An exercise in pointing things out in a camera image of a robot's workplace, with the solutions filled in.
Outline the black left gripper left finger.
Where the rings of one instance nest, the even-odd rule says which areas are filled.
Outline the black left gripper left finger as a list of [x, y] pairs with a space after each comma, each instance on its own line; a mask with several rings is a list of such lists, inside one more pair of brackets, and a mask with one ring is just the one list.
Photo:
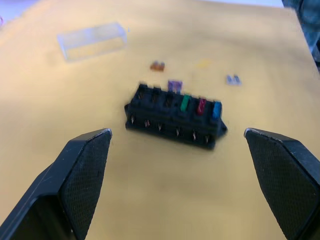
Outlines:
[[2, 240], [84, 240], [100, 197], [112, 131], [68, 141], [0, 226]]

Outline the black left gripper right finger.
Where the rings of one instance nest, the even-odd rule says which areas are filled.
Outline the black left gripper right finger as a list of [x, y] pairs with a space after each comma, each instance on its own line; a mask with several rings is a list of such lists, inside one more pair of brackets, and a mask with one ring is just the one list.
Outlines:
[[298, 140], [247, 128], [260, 189], [288, 240], [320, 238], [320, 161]]

